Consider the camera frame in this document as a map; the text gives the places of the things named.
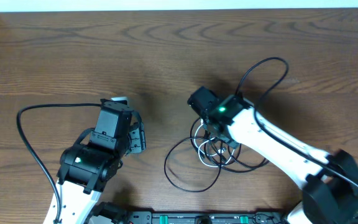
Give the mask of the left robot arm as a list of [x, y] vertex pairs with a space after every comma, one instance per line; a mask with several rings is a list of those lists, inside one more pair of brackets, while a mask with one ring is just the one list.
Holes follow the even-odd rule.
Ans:
[[60, 158], [45, 223], [85, 223], [107, 182], [122, 166], [122, 158], [146, 149], [144, 124], [127, 97], [101, 101], [96, 126], [82, 132]]

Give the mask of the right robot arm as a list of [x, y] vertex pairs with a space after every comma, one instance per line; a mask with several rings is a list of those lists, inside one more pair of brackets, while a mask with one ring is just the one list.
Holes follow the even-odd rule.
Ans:
[[330, 154], [303, 143], [237, 95], [223, 100], [202, 86], [187, 103], [218, 139], [253, 149], [296, 183], [302, 200], [283, 216], [285, 223], [356, 223], [358, 166], [349, 153]]

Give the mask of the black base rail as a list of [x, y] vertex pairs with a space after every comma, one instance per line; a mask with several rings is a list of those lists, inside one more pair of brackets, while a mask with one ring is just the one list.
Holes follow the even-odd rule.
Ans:
[[279, 212], [208, 213], [155, 212], [126, 210], [111, 202], [102, 202], [89, 213], [88, 224], [286, 224]]

